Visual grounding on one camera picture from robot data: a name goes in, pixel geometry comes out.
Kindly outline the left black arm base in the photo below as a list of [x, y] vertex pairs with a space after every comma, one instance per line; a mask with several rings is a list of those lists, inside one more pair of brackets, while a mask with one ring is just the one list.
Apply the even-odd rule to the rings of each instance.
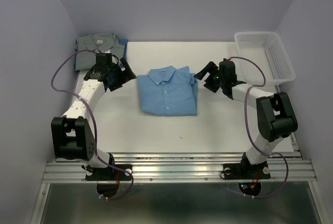
[[92, 168], [89, 165], [82, 165], [81, 168], [86, 172], [86, 181], [131, 181], [128, 173], [123, 173], [110, 167]]

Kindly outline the light blue long sleeve shirt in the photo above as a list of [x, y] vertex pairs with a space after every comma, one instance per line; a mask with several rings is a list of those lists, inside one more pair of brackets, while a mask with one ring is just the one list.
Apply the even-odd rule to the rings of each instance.
[[198, 82], [188, 66], [151, 69], [138, 75], [140, 109], [155, 116], [196, 116]]

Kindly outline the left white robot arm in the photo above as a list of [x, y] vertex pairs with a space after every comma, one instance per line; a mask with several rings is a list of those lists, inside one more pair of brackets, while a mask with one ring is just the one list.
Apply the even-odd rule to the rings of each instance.
[[83, 78], [79, 93], [69, 92], [74, 101], [67, 111], [51, 121], [56, 157], [74, 159], [98, 169], [104, 179], [116, 172], [114, 158], [97, 147], [97, 123], [93, 114], [98, 101], [108, 91], [136, 79], [127, 60], [111, 53], [97, 53], [95, 64]]

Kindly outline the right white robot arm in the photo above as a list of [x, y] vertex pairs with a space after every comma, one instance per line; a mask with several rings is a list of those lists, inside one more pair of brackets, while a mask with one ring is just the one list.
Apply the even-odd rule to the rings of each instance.
[[[245, 152], [239, 171], [245, 177], [252, 177], [258, 172], [258, 165], [274, 154], [277, 144], [298, 129], [298, 122], [287, 93], [261, 90], [266, 77], [263, 77], [262, 84], [257, 85], [238, 80], [233, 59], [223, 59], [219, 65], [211, 61], [194, 77], [202, 80], [208, 75], [204, 81], [205, 88], [214, 93], [221, 89], [228, 98], [244, 103], [245, 126], [251, 147]], [[257, 112], [259, 134], [255, 140], [249, 130], [248, 106]]]

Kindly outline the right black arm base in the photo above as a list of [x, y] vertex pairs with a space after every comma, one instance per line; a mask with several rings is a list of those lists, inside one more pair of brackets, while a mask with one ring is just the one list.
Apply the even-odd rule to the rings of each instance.
[[256, 176], [259, 179], [270, 179], [270, 171], [267, 162], [258, 165], [242, 165], [241, 163], [223, 164], [220, 177], [225, 180], [252, 180]]

